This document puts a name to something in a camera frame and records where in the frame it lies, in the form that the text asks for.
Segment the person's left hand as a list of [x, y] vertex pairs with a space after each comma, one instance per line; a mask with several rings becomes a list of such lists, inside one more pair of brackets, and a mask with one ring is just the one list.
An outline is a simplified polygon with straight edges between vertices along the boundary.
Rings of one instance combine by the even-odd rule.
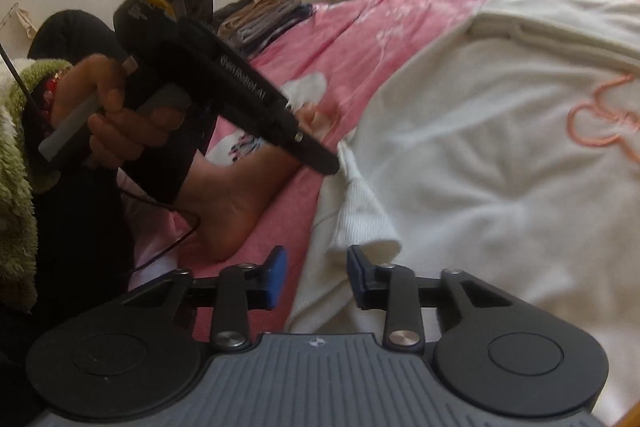
[[102, 110], [88, 118], [92, 157], [117, 169], [138, 159], [147, 147], [160, 147], [182, 124], [183, 113], [160, 107], [149, 116], [124, 106], [126, 70], [102, 54], [92, 54], [72, 66], [54, 92], [51, 126], [58, 127], [88, 96], [96, 94]]

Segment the green sleeve forearm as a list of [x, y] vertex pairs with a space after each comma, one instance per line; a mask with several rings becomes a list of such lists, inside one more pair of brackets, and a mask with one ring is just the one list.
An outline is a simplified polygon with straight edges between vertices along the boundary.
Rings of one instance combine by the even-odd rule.
[[32, 171], [27, 159], [23, 110], [27, 98], [8, 66], [1, 66], [1, 302], [28, 309], [37, 300], [38, 247], [32, 195], [54, 187], [60, 175]]

